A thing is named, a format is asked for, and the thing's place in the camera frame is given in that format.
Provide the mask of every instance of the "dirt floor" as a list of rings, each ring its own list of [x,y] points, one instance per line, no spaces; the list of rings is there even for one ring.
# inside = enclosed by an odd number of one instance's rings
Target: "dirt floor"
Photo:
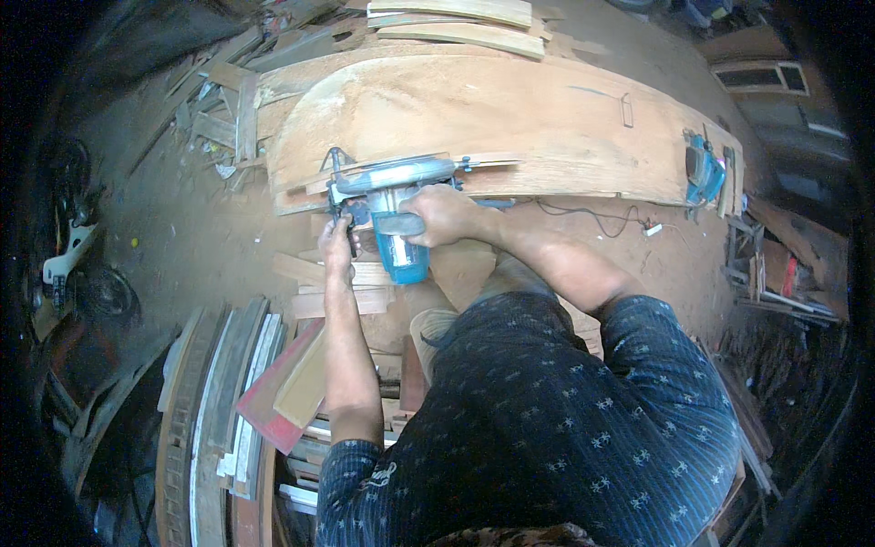
[[[745,147],[745,188],[756,187],[767,172],[753,132],[731,98],[707,70],[704,59],[685,40],[656,25],[614,9],[602,0],[554,0],[567,20],[558,31],[601,44],[608,54],[580,53],[581,60],[659,89],[714,120],[720,116]],[[242,306],[263,294],[274,312],[289,317],[294,281],[271,271],[275,251],[297,254],[313,249],[309,214],[276,217],[266,178],[246,185],[241,197],[223,200],[224,181],[200,149],[167,131],[130,178],[118,167],[128,143],[144,130],[164,99],[167,74],[157,74],[80,127],[94,157],[95,179],[108,188],[102,203],[106,258],[134,285],[147,327],[183,323],[198,305],[221,301]],[[635,204],[641,219],[665,223],[645,237],[630,222],[618,237],[602,233],[588,214],[549,216],[535,203],[508,214],[574,234],[632,272],[648,291],[674,306],[689,334],[715,341],[732,308],[728,284],[719,273],[725,259],[727,227],[714,213],[686,221],[683,210],[629,200],[551,198],[562,207],[589,207],[606,214],[625,213]],[[612,235],[622,221],[603,221]],[[134,249],[131,240],[137,238]],[[477,283],[481,275],[456,276],[454,283]],[[372,347],[397,351],[403,311],[366,319]]]

